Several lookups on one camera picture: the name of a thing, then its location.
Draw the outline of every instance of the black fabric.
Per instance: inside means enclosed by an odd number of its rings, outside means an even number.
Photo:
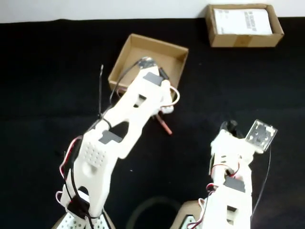
[[[108,74],[128,35],[137,33],[188,47],[190,53],[179,85],[181,100],[165,117],[173,136],[150,120],[112,174],[106,210],[116,227],[125,228],[149,198],[183,203],[206,197],[209,144],[221,123],[234,119],[246,134],[258,118],[279,131],[252,228],[305,228],[305,46],[300,34],[305,19],[280,22],[285,37],[275,49],[210,48],[204,19],[0,25],[1,227],[48,229],[63,215],[54,198],[63,185],[62,155],[56,151],[95,121],[101,63],[102,108],[108,106]],[[254,202],[267,161],[267,155],[256,155],[251,164]],[[163,229],[173,215],[155,220]],[[143,228],[143,219],[139,222],[135,225]],[[148,221],[146,228],[152,225]]]

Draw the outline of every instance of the white paper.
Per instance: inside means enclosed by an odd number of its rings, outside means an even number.
[[[265,9],[214,9],[214,15],[218,34],[272,34]]]

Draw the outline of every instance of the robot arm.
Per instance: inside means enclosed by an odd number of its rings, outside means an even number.
[[[170,82],[159,75],[155,62],[151,58],[142,58],[138,66],[140,71],[126,93],[103,115],[103,119],[83,135],[79,149],[73,153],[73,165],[66,176],[60,203],[78,222],[83,220],[84,223],[86,218],[89,219],[79,214],[77,208],[80,206],[70,199],[75,197],[75,189],[82,198],[82,206],[88,207],[92,221],[96,221],[94,218],[102,214],[109,194],[111,174],[117,159],[128,156],[152,115],[159,111],[173,111]],[[121,137],[110,128],[122,122],[128,123],[128,131]]]
[[[195,221],[193,216],[198,212],[198,204],[186,204],[182,208],[189,209],[188,215],[178,213],[179,218],[176,217],[172,229],[250,229],[252,180],[249,164],[255,152],[261,154],[267,150],[277,130],[256,120],[246,138],[238,138],[236,125],[234,121],[225,122],[211,142],[209,175],[213,183],[206,187],[208,197],[198,200],[199,219]]]

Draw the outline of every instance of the cardboard box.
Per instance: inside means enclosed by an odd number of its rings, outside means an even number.
[[[188,49],[159,41],[156,39],[131,34],[125,42],[119,58],[117,59],[108,81],[113,89],[117,83],[119,75],[128,67],[133,65],[142,57],[152,57],[158,67],[162,67],[169,76],[171,85],[178,87],[180,77],[188,55]],[[137,76],[139,68],[132,68],[119,83],[120,88],[127,88]]]
[[[272,5],[245,4],[245,5],[208,5],[205,21],[212,47],[275,47],[284,36],[281,24]],[[217,34],[214,9],[266,9],[269,15],[272,35],[236,35]]]

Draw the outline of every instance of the black wire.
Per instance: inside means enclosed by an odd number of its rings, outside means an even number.
[[[86,206],[84,206],[84,204],[82,202],[82,198],[78,194],[78,190],[77,190],[76,185],[75,185],[75,180],[74,180],[74,162],[73,162],[73,164],[71,166],[71,183],[72,183],[72,187],[73,187],[73,190],[75,192],[75,195],[76,195],[76,197],[77,197],[77,199],[79,201],[79,204],[81,205],[81,208],[83,210],[85,210],[85,212],[86,212],[86,216],[88,217],[90,227],[91,227],[91,229],[94,229],[94,226],[93,226],[93,223],[92,223],[92,217],[90,216],[89,211],[87,210]]]
[[[257,206],[258,206],[258,203],[259,203],[259,201],[260,201],[261,198],[262,198],[263,191],[264,191],[264,188],[265,188],[265,185],[266,185],[266,181],[267,181],[268,176],[269,176],[270,164],[271,164],[271,146],[269,146],[269,161],[268,161],[268,169],[267,169],[267,172],[266,172],[266,177],[265,177],[265,179],[264,179],[264,182],[263,182],[261,191],[260,191],[260,193],[259,193],[257,202],[256,202],[256,204],[255,204],[255,207],[253,208],[252,215],[251,215],[251,221],[252,221],[253,215],[254,215],[254,213],[255,213],[255,211],[256,211],[256,208],[257,208]]]
[[[102,116],[102,73],[103,73],[104,65],[101,65],[101,72],[100,72],[100,85],[99,85],[99,117]]]
[[[108,120],[106,120],[104,118],[104,115],[107,113],[107,111],[109,111],[113,105],[112,105],[112,97],[113,97],[113,94],[114,92],[117,90],[118,88],[118,85],[120,83],[120,81],[124,78],[124,76],[127,74],[127,72],[129,72],[134,66],[136,66],[143,58],[139,59],[137,62],[135,62],[133,65],[131,65],[129,68],[127,68],[124,72],[122,72],[122,74],[119,76],[118,78],[118,81],[114,87],[114,89],[112,90],[111,94],[110,94],[110,97],[109,97],[109,103],[110,105],[106,108],[106,110],[103,112],[101,112],[102,110],[102,70],[103,70],[103,65],[101,66],[101,73],[100,73],[100,85],[99,85],[99,119],[96,120],[92,125],[91,127],[86,131],[88,132],[89,130],[91,130],[92,128],[95,127],[95,125],[100,121],[100,120],[104,120],[109,128],[111,128],[111,124]],[[85,211],[85,215],[88,217],[88,220],[89,220],[89,224],[90,224],[90,227],[91,229],[94,229],[94,226],[93,226],[93,223],[92,223],[92,219],[96,219],[98,217],[91,217],[90,214],[89,214],[89,211],[88,209],[86,208],[86,206],[84,206],[84,203],[82,202],[82,198],[80,197],[80,195],[78,194],[78,190],[76,188],[76,185],[75,185],[75,180],[74,180],[74,161],[75,161],[75,154],[73,154],[72,156],[72,163],[71,163],[71,183],[72,183],[72,187],[73,187],[73,190],[75,192],[75,196],[79,202],[79,204],[81,205],[81,208]],[[67,182],[66,182],[66,177],[64,177],[64,183],[65,183],[65,186],[66,186],[66,189],[67,189],[67,193],[69,195],[69,198],[70,200],[72,200],[72,196],[68,190],[68,186],[67,186]]]
[[[121,75],[118,77],[118,81],[116,82],[116,85],[114,87],[114,89],[112,90],[110,97],[109,97],[109,103],[110,105],[112,105],[112,97],[114,92],[118,89],[119,83],[121,82],[121,80],[124,78],[124,76],[134,67],[136,66],[141,60],[143,60],[143,58],[139,59],[138,61],[136,61],[133,65],[129,66],[127,69],[124,70],[124,72],[121,73]]]
[[[86,131],[90,131],[92,128],[95,127],[95,125],[101,121],[101,120],[104,120],[108,126],[109,126],[109,129],[112,128],[111,126],[111,123],[106,120],[104,118],[105,114],[107,113],[107,111],[109,111],[112,107],[113,107],[113,104],[112,104],[112,98],[113,98],[113,95],[114,95],[114,92],[118,89],[118,86],[119,86],[119,83],[121,82],[121,80],[124,78],[124,76],[134,67],[136,66],[143,58],[139,59],[138,61],[136,61],[133,65],[131,65],[130,67],[128,67],[127,69],[124,70],[124,72],[121,73],[121,75],[119,75],[118,77],[118,81],[116,82],[116,85],[114,87],[114,89],[111,91],[111,94],[109,96],[109,106],[106,108],[106,110],[102,113],[102,71],[103,71],[103,65],[101,65],[101,73],[100,73],[100,87],[99,87],[99,119],[96,120],[90,127],[89,129]]]

